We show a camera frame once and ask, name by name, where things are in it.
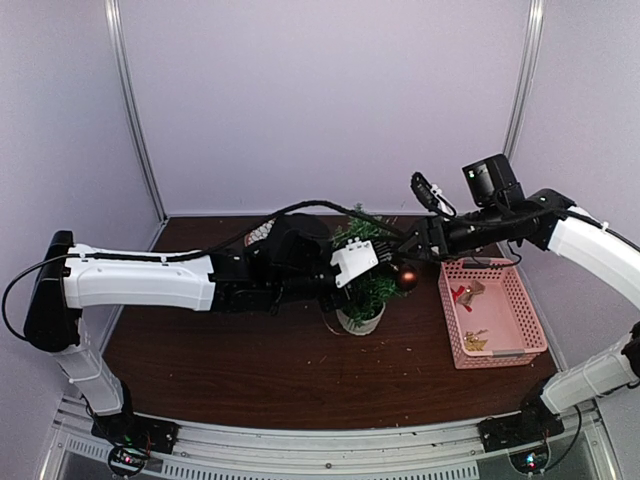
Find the red bauble ornament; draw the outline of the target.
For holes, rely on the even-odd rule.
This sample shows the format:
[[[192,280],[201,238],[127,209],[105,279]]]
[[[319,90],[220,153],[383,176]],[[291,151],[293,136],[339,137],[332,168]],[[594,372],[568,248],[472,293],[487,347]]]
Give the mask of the red bauble ornament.
[[[418,282],[418,272],[415,267],[410,264],[403,264],[398,268],[396,284],[399,290],[410,292],[417,286]]]

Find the red burlap bow ornament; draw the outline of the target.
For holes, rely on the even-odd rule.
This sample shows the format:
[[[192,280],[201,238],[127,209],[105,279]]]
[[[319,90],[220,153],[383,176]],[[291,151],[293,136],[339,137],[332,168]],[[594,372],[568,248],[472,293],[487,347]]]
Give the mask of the red burlap bow ornament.
[[[460,285],[457,289],[452,289],[451,294],[456,304],[463,306],[467,312],[471,313],[473,300],[477,296],[483,295],[485,291],[486,286],[483,283],[472,280],[469,285]]]

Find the small green christmas tree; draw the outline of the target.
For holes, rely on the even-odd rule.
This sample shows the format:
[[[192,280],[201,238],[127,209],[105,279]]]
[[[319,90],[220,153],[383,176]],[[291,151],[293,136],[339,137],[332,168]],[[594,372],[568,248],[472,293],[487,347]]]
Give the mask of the small green christmas tree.
[[[333,234],[335,248],[345,247],[351,240],[372,241],[385,231],[373,224],[350,217],[347,226],[338,226]],[[387,265],[378,270],[369,270],[351,281],[346,289],[349,299],[336,312],[341,327],[349,334],[366,336],[377,328],[387,306],[394,298],[408,295],[397,284],[399,269]]]

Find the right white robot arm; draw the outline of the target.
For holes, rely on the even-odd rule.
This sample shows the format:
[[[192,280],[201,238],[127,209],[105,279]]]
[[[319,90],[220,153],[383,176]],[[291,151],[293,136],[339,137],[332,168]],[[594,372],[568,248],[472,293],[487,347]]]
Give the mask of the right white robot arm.
[[[556,190],[525,194],[503,154],[468,164],[462,173],[476,206],[469,213],[456,212],[422,173],[412,174],[411,191],[427,211],[409,242],[414,258],[445,262],[489,244],[526,243],[582,270],[638,308],[638,245]],[[639,327],[633,325],[611,346],[545,380],[514,417],[513,433],[533,441],[552,417],[638,385]]]

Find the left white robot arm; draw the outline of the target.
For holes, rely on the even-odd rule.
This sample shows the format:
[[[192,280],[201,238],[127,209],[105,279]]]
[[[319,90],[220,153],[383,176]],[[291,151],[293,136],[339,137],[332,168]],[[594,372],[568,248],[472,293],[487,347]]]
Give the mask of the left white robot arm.
[[[284,215],[242,251],[222,248],[153,254],[77,244],[57,232],[39,265],[23,335],[57,358],[84,396],[95,424],[123,444],[144,433],[128,387],[106,366],[81,325],[87,307],[163,306],[217,313],[274,312],[283,303],[316,299],[341,307],[349,285],[378,260],[369,241],[334,247],[326,225]]]

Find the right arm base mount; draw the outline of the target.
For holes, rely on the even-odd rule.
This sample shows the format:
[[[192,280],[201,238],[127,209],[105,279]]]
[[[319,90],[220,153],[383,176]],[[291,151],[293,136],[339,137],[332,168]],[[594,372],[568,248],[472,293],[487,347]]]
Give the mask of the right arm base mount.
[[[565,431],[563,422],[559,418],[538,423],[524,420],[521,414],[487,418],[477,427],[486,453],[542,442]]]

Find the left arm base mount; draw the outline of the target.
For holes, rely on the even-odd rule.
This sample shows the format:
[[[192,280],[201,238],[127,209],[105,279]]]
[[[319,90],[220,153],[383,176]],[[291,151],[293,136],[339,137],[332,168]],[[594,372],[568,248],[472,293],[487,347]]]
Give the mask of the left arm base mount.
[[[178,431],[177,423],[144,416],[118,417],[115,420],[98,417],[91,428],[93,436],[110,443],[163,454],[173,452]]]

